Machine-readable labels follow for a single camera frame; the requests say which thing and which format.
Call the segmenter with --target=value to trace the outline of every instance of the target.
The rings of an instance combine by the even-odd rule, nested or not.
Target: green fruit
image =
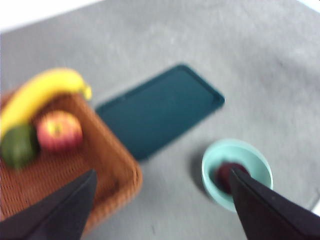
[[[20,169],[36,158],[40,150],[37,132],[30,124],[11,128],[1,142],[1,158],[14,168]]]

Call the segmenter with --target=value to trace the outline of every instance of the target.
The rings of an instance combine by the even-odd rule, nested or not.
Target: wicker basket
[[[10,94],[2,98],[5,105]],[[124,206],[142,185],[139,165],[110,129],[78,94],[62,95],[51,101],[32,120],[52,110],[75,115],[82,126],[83,143],[73,151],[52,154],[42,150],[32,164],[16,171],[1,161],[1,221],[37,203],[86,171],[97,172],[93,208],[84,233]]]

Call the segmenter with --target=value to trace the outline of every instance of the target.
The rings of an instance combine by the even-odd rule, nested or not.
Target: gray tablecloth
[[[66,66],[95,107],[176,63],[225,106],[142,164],[138,197],[87,240],[245,239],[204,193],[208,145],[237,138],[268,159],[274,189],[310,209],[320,183],[320,14],[294,0],[107,0],[1,36],[1,91]]]

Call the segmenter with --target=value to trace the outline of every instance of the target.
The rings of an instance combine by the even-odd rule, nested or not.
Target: dark green tray
[[[177,65],[102,104],[97,114],[137,160],[221,107],[224,97],[186,65]]]

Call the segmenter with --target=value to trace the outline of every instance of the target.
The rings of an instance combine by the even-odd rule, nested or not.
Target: white wall
[[[101,0],[0,0],[0,31],[6,32]]]

